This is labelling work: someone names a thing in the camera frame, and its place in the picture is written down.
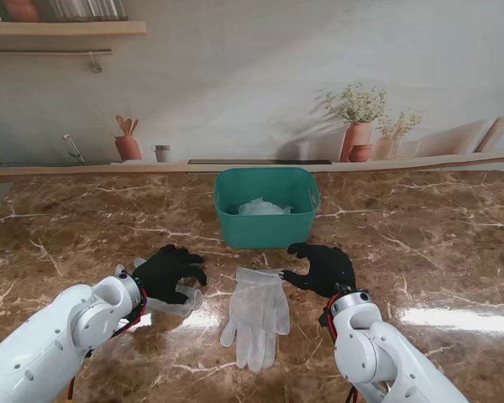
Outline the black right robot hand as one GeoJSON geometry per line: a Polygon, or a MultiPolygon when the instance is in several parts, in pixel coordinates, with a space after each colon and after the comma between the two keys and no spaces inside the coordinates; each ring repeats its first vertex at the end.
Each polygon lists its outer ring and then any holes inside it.
{"type": "Polygon", "coordinates": [[[331,298],[343,290],[356,290],[354,269],[348,255],[337,247],[293,243],[287,249],[298,259],[307,259],[309,271],[299,275],[290,270],[282,270],[279,277],[301,290],[311,290],[324,298],[331,298]]]}

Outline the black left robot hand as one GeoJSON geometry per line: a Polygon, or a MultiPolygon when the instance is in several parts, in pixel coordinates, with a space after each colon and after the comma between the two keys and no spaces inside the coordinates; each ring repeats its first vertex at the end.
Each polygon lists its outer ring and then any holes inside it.
{"type": "Polygon", "coordinates": [[[200,255],[167,244],[136,268],[132,276],[142,283],[149,298],[167,304],[184,305],[188,297],[176,290],[177,284],[182,279],[195,278],[206,286],[207,276],[202,270],[203,262],[200,255]]]}

